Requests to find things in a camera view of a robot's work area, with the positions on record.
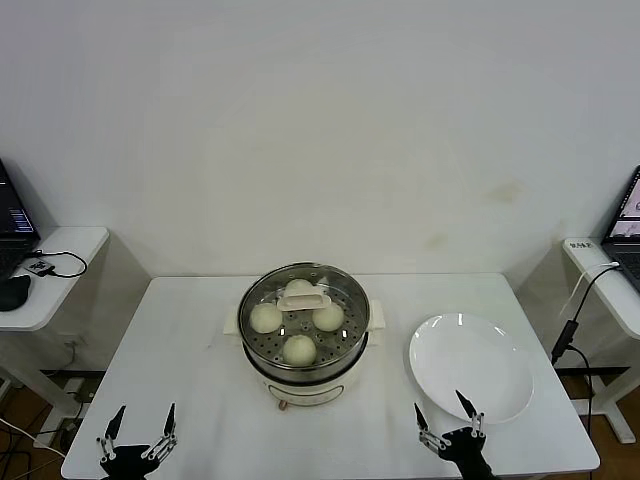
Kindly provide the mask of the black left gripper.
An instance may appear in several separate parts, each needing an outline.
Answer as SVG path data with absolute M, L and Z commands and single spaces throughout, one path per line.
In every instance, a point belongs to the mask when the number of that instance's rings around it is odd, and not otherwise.
M 145 480 L 148 474 L 156 471 L 160 466 L 160 461 L 157 458 L 166 458 L 177 445 L 175 410 L 176 404 L 172 403 L 166 417 L 163 434 L 152 446 L 122 445 L 115 447 L 114 442 L 125 413 L 125 406 L 122 405 L 116 415 L 108 422 L 104 435 L 96 439 L 102 450 L 99 465 L 107 474 L 106 479 Z

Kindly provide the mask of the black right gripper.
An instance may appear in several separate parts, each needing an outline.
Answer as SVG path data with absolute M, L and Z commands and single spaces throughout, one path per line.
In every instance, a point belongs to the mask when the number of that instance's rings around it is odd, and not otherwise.
M 429 450 L 439 450 L 439 457 L 454 463 L 463 479 L 493 479 L 492 469 L 482 454 L 486 441 L 485 414 L 478 412 L 460 391 L 456 392 L 456 396 L 470 419 L 471 427 L 447 432 L 441 438 L 430 430 L 419 406 L 414 404 L 419 441 Z

